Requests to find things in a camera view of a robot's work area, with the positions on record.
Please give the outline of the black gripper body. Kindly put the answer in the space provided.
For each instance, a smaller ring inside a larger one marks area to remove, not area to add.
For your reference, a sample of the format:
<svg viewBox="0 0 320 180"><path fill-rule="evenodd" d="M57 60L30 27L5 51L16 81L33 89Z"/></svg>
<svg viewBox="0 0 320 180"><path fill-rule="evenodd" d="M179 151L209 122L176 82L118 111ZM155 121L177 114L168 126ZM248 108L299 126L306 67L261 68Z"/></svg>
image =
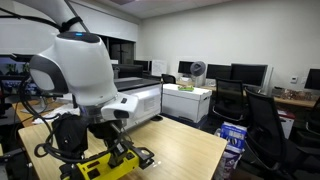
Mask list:
<svg viewBox="0 0 320 180"><path fill-rule="evenodd" d="M108 150L125 148L127 141L123 138L120 121L107 121L88 126L89 131L97 139L101 139Z"/></svg>

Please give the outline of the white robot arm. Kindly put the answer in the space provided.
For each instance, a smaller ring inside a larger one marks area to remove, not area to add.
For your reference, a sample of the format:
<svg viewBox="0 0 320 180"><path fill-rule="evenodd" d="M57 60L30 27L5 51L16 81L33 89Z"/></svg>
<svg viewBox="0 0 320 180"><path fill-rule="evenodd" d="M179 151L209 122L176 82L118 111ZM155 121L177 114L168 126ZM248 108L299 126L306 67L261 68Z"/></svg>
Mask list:
<svg viewBox="0 0 320 180"><path fill-rule="evenodd" d="M109 164L118 166L128 151L121 144L121 121L135 114L138 98L117 90L103 41L84 30L82 19L66 0L17 1L46 14L60 27L53 44L31 58L31 78L43 91L72 94L80 108L77 121L69 115L55 122L60 126L56 131L59 147L47 141L41 145L44 151L67 163L83 163L80 142L90 130L108 145Z"/></svg>

